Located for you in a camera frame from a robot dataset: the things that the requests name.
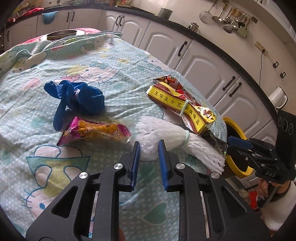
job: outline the rubber band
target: rubber band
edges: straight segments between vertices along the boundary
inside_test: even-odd
[[[188,99],[185,101],[185,104],[183,105],[182,110],[181,110],[181,112],[179,114],[180,117],[183,116],[183,113],[185,111],[185,108],[186,108],[186,106],[188,105],[189,102],[190,102],[190,100],[188,100]]]
[[[185,136],[185,139],[184,139],[182,145],[185,145],[189,139],[190,132],[188,130],[185,130],[185,133],[186,133],[186,136]]]

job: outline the black power cord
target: black power cord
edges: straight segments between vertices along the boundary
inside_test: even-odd
[[[262,54],[261,54],[261,68],[260,68],[260,77],[259,77],[259,87],[260,87],[260,83],[261,83],[261,71],[262,71],[262,56],[265,53],[265,49],[262,50]]]

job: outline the black countertop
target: black countertop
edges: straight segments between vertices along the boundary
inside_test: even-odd
[[[16,23],[23,21],[25,19],[40,15],[42,13],[48,13],[53,11],[61,11],[61,10],[72,10],[72,9],[80,9],[80,8],[90,8],[90,9],[102,9],[102,10],[109,10],[109,11],[115,11],[115,12],[122,12],[127,14],[132,14],[135,16],[140,16],[143,18],[150,19],[154,22],[160,23],[166,27],[169,27],[186,37],[196,40],[203,44],[205,47],[213,51],[215,54],[217,54],[221,59],[223,59],[228,65],[230,65],[248,84],[249,86],[255,91],[255,93],[259,96],[261,101],[264,103],[265,107],[269,111],[270,115],[272,116],[272,119],[277,124],[278,117],[277,112],[275,111],[275,108],[271,101],[268,99],[266,94],[263,92],[263,90],[260,88],[260,86],[256,83],[256,81],[249,75],[249,73],[241,66],[238,62],[236,62],[230,55],[228,55],[225,51],[220,49],[217,45],[213,44],[211,41],[207,40],[203,36],[194,33],[193,31],[189,30],[188,28],[169,21],[164,18],[160,18],[158,16],[155,16],[154,14],[151,14],[147,11],[141,10],[141,9],[129,9],[129,8],[122,8],[122,7],[109,7],[105,4],[86,4],[86,5],[70,5],[70,6],[58,6],[58,7],[51,7],[46,8],[44,10],[38,11],[36,13],[31,14],[27,17],[21,17],[18,18],[14,23],[7,23],[6,28],[11,27],[12,25],[15,25]]]

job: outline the beige wall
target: beige wall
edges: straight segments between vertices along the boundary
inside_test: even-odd
[[[232,33],[228,34],[222,26],[215,22],[205,24],[199,19],[202,11],[208,11],[212,2],[209,0],[133,0],[135,7],[142,8],[154,14],[158,14],[160,8],[168,8],[173,11],[170,20],[187,27],[191,22],[199,25],[199,34],[210,40],[212,43],[227,52],[234,58],[259,84],[260,57],[261,52],[254,45],[258,40],[268,51],[267,56],[262,58],[261,88],[269,96],[280,86],[288,96],[288,103],[283,110],[296,115],[296,62],[289,51],[278,39],[278,37],[260,20],[257,24],[250,22],[247,38]],[[219,15],[222,9],[222,2],[219,1],[213,7],[213,16]],[[230,6],[222,14],[223,17],[229,12]],[[279,66],[274,69],[272,64],[278,61]],[[280,73],[285,71],[286,77],[280,78]]]

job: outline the silver screw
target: silver screw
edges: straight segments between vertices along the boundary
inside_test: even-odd
[[[212,172],[211,177],[214,178],[214,179],[218,179],[220,177],[220,174],[217,173],[217,172]]]
[[[185,165],[184,165],[183,163],[178,163],[178,164],[176,165],[176,168],[177,168],[177,169],[184,169],[184,168],[185,168]]]
[[[114,169],[119,170],[119,169],[123,168],[123,165],[121,163],[116,163],[113,167],[114,167]]]
[[[87,176],[88,176],[87,172],[82,172],[82,173],[79,174],[79,177],[81,179],[85,179],[85,178],[87,178]]]

